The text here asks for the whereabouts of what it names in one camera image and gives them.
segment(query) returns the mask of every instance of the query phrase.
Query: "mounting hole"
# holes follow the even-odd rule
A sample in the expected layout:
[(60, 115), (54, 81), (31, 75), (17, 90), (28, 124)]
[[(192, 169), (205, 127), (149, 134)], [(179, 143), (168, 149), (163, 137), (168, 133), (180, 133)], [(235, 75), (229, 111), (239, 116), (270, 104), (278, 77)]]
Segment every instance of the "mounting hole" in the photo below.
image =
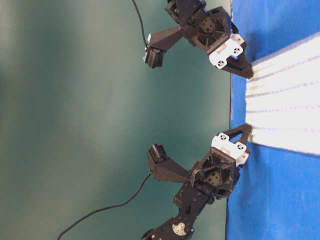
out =
[(235, 48), (235, 49), (233, 50), (233, 53), (234, 53), (234, 54), (238, 54), (238, 53), (240, 53), (240, 48), (238, 48), (238, 47), (237, 47), (237, 48)]
[(224, 64), (225, 64), (224, 61), (219, 61), (219, 62), (218, 62), (218, 66), (219, 66), (219, 67), (222, 67)]

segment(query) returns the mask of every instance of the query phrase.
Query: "wire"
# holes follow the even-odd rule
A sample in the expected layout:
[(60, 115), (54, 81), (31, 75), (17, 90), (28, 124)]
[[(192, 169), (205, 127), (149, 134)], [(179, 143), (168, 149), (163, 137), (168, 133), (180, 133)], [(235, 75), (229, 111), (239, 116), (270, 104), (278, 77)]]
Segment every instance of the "wire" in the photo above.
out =
[(85, 215), (84, 217), (80, 218), (78, 221), (76, 221), (75, 223), (73, 223), (71, 226), (69, 226), (67, 229), (65, 229), (63, 232), (61, 232), (57, 238), (57, 240), (60, 240), (61, 237), (67, 233), (68, 231), (70, 231), (73, 227), (75, 227), (77, 224), (79, 224), (80, 222), (82, 222), (83, 220), (85, 220), (86, 218), (90, 217), (91, 215), (93, 214), (96, 214), (96, 213), (99, 213), (99, 212), (102, 212), (102, 211), (105, 211), (105, 210), (108, 210), (108, 209), (114, 209), (114, 208), (120, 208), (120, 207), (123, 207), (124, 205), (128, 204), (129, 202), (131, 202), (131, 200), (133, 200), (137, 195), (138, 193), (141, 191), (142, 187), (144, 186), (144, 184), (146, 183), (146, 181), (148, 180), (148, 178), (151, 176), (151, 174), (149, 174), (144, 180), (143, 182), (141, 183), (138, 191), (129, 199), (127, 200), (126, 202), (122, 203), (122, 204), (119, 204), (119, 205), (114, 205), (114, 206), (107, 206), (107, 207), (104, 207), (104, 208), (100, 208), (100, 209), (97, 209), (97, 210), (94, 210), (92, 212), (90, 212), (89, 214)]
[(138, 6), (137, 6), (137, 4), (136, 4), (136, 1), (135, 1), (135, 0), (132, 0), (132, 2), (133, 2), (133, 5), (134, 5), (134, 8), (135, 8), (135, 10), (136, 10), (136, 13), (138, 14), (139, 20), (140, 20), (141, 32), (142, 32), (142, 39), (143, 39), (144, 45), (145, 45), (145, 47), (148, 49), (148, 44), (147, 44), (146, 37), (145, 37), (144, 23), (142, 22), (142, 18), (141, 18), (141, 15), (140, 15)]

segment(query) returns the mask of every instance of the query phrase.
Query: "green backdrop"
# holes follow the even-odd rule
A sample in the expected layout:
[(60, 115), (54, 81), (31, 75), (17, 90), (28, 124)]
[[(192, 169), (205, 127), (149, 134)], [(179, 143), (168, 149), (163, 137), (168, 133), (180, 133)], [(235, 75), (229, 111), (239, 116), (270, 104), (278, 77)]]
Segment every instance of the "green backdrop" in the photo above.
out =
[[(166, 2), (137, 0), (146, 35), (175, 26)], [(230, 75), (204, 52), (183, 39), (153, 70), (143, 55), (130, 0), (0, 0), (1, 240), (55, 240), (127, 200), (151, 144), (189, 169), (229, 127)], [(139, 240), (177, 215), (179, 187), (150, 179), (63, 239)], [(207, 206), (193, 238), (223, 240), (225, 212)]]

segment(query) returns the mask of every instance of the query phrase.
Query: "white towel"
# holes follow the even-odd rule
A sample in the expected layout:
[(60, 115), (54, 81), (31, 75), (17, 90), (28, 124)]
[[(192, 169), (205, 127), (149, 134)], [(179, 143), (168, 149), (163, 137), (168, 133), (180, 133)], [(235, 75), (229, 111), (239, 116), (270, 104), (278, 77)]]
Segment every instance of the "white towel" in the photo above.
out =
[(250, 142), (320, 155), (320, 34), (253, 63), (246, 84)]

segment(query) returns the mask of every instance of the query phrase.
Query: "white plastic part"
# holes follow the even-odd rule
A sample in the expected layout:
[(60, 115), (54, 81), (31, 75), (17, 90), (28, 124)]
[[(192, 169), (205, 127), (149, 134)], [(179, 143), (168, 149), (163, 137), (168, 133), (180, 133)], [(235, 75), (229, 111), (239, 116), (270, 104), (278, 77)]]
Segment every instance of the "white plastic part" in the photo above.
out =
[[(147, 38), (147, 43), (150, 43), (150, 39), (151, 39), (151, 33), (149, 33), (149, 36), (148, 36), (148, 38)], [(147, 50), (148, 50), (148, 49), (145, 47), (145, 48), (144, 48), (145, 55), (142, 57), (144, 63), (146, 62), (146, 57), (147, 57), (147, 53), (148, 53)]]
[(249, 154), (246, 153), (246, 145), (241, 142), (233, 143), (229, 141), (229, 136), (222, 132), (212, 139), (211, 147), (216, 148), (235, 159), (237, 167), (245, 164), (249, 157)]
[(224, 68), (227, 65), (227, 58), (230, 56), (236, 58), (244, 52), (244, 49), (241, 47), (241, 44), (244, 42), (240, 34), (231, 33), (230, 38), (209, 55), (210, 62), (218, 69)]

